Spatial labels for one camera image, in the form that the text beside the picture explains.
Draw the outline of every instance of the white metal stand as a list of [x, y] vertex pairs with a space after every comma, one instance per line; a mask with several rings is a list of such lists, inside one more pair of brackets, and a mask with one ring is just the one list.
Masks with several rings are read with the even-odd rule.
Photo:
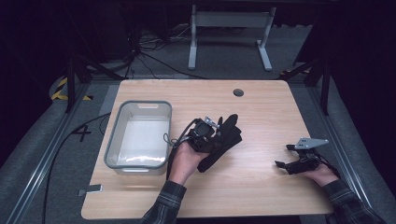
[[262, 56], [265, 71], [271, 71], [272, 66], [265, 50], [265, 43], [271, 30], [276, 8], [272, 7], [269, 12], [214, 12], [197, 11], [196, 5], [192, 6], [191, 13], [191, 47], [189, 69], [195, 69], [197, 54], [197, 26], [205, 27], [256, 27], [263, 28], [262, 40], [257, 40], [257, 47]]

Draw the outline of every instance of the plastic bin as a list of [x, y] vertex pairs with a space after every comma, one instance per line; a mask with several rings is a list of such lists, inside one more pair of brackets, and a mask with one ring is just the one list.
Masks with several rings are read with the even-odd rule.
[[162, 175], [169, 151], [172, 106], [165, 101], [127, 101], [120, 106], [105, 154], [119, 175]]

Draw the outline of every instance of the shirt cuff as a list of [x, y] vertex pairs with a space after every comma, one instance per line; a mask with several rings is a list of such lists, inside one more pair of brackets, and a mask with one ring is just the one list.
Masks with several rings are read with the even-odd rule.
[[179, 209], [186, 190], [187, 189], [184, 186], [173, 181], [166, 180], [157, 201], [172, 208]]
[[323, 189], [334, 207], [359, 199], [341, 179], [334, 180], [332, 183], [323, 186]]

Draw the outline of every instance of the person's left hand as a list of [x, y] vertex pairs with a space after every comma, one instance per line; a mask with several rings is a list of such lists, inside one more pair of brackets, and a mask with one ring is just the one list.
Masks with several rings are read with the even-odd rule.
[[190, 175], [197, 169], [200, 161], [208, 155], [209, 153], [196, 152], [187, 142], [181, 143], [173, 158], [168, 180], [184, 185]]

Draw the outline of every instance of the black round hole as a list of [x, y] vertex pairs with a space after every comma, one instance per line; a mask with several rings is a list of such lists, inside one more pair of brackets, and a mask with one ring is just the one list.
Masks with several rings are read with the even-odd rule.
[[244, 95], [244, 91], [240, 90], [240, 89], [235, 89], [233, 90], [233, 94], [237, 97], [241, 97]]

